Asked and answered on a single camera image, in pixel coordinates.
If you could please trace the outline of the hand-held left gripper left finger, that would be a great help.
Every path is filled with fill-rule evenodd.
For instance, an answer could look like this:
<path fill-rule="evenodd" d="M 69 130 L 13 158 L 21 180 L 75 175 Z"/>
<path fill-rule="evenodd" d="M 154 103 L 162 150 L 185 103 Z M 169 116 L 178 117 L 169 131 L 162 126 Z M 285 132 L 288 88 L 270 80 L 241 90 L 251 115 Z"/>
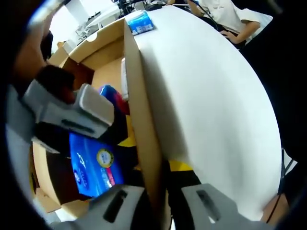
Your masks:
<path fill-rule="evenodd" d="M 54 230 L 156 229 L 156 154 L 140 153 L 144 187 L 116 185 L 94 199 L 73 221 L 54 224 Z"/>

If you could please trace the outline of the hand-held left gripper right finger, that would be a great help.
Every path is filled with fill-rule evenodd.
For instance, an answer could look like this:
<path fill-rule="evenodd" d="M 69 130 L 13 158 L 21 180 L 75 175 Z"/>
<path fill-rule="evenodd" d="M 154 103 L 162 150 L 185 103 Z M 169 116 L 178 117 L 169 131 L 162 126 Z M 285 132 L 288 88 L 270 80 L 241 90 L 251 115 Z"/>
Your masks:
<path fill-rule="evenodd" d="M 238 211 L 236 203 L 210 184 L 201 184 L 193 170 L 179 171 L 166 161 L 168 204 L 177 230 L 268 230 Z"/>

